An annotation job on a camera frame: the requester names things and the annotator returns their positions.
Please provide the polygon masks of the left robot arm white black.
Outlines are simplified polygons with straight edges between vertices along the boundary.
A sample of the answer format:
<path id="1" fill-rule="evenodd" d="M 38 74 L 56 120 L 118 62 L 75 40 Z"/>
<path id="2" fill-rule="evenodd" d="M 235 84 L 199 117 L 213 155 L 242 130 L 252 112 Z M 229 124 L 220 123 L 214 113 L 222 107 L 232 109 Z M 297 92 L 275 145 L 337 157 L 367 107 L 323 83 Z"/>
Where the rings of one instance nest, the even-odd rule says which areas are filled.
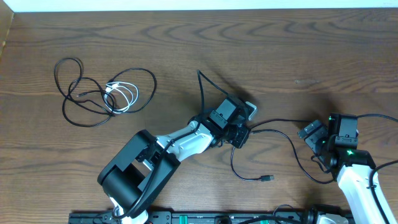
<path id="1" fill-rule="evenodd" d="M 222 142 L 242 147 L 250 133 L 246 123 L 256 113 L 254 104 L 229 95 L 217 109 L 202 111 L 176 132 L 154 136 L 143 129 L 136 133 L 97 178 L 114 203 L 112 218 L 145 223 L 147 209 L 183 160 Z"/>

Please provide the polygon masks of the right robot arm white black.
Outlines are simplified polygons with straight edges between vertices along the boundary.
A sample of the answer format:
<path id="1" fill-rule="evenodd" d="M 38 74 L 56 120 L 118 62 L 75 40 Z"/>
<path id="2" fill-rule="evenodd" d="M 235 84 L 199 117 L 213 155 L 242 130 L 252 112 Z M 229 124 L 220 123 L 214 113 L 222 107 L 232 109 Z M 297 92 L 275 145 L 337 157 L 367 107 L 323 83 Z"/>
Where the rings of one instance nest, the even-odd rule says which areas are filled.
<path id="1" fill-rule="evenodd" d="M 364 115 L 332 113 L 328 125 L 315 120 L 298 132 L 313 151 L 312 159 L 331 174 L 347 199 L 355 223 L 396 223 L 382 192 L 377 166 L 368 151 L 357 149 L 358 119 Z"/>

